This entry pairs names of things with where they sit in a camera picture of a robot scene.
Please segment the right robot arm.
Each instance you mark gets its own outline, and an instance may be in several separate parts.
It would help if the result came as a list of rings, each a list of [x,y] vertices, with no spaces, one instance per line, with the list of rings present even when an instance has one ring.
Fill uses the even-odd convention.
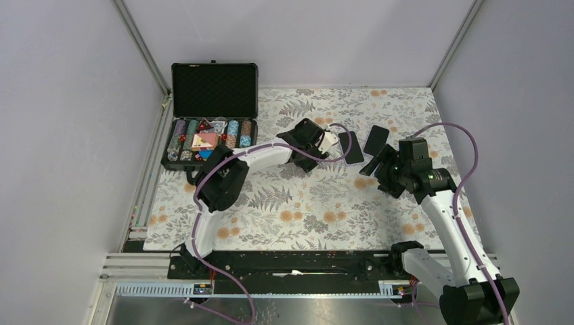
[[[360,171],[373,176],[378,189],[399,198],[409,192],[433,223],[450,267],[441,265],[416,241],[391,247],[392,276],[413,276],[439,300],[447,324],[508,324],[520,289],[505,278],[483,250],[464,217],[449,171],[436,169],[422,138],[406,138],[398,149],[385,145]]]

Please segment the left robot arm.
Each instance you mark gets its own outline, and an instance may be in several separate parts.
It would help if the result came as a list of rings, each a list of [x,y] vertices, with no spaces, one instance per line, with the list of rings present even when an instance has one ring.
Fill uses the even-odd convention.
[[[214,250],[220,214],[235,205],[250,174],[268,167],[293,164],[308,173],[329,158],[338,137],[308,118],[268,142],[247,148],[217,146],[194,177],[198,213],[179,254],[193,278],[209,272],[208,255]]]

